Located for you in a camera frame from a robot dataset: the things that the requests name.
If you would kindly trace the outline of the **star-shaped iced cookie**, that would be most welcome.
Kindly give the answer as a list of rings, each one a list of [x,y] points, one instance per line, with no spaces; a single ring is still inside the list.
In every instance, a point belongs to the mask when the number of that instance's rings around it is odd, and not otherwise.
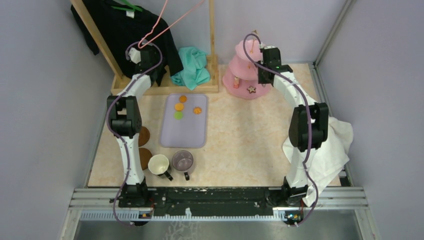
[[[257,88],[250,85],[246,90],[248,91],[249,94],[254,94],[256,93]]]

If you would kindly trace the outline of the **red striped cake piece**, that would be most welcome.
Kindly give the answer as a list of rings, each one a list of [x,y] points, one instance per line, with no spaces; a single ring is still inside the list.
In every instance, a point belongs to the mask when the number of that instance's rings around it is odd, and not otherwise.
[[[233,79],[233,88],[238,89],[240,87],[240,78],[235,76]]]

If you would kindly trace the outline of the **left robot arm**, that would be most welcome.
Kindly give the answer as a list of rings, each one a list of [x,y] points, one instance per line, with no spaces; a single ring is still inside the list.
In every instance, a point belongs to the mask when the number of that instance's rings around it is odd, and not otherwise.
[[[138,99],[152,86],[149,74],[163,63],[163,54],[154,43],[149,43],[148,47],[157,55],[148,58],[142,53],[140,56],[152,66],[134,74],[120,93],[109,96],[106,101],[106,126],[118,142],[124,170],[123,183],[112,201],[120,208],[144,207],[150,200],[139,153],[142,117]]]

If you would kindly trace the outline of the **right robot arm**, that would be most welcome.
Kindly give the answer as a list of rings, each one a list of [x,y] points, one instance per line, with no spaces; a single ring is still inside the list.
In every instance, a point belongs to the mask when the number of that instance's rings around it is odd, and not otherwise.
[[[258,82],[272,85],[293,107],[288,139],[293,147],[288,155],[291,167],[282,185],[281,199],[295,206],[307,196],[313,184],[308,173],[310,161],[328,138],[329,108],[310,97],[296,80],[293,69],[283,65],[280,50],[275,46],[259,46]]]

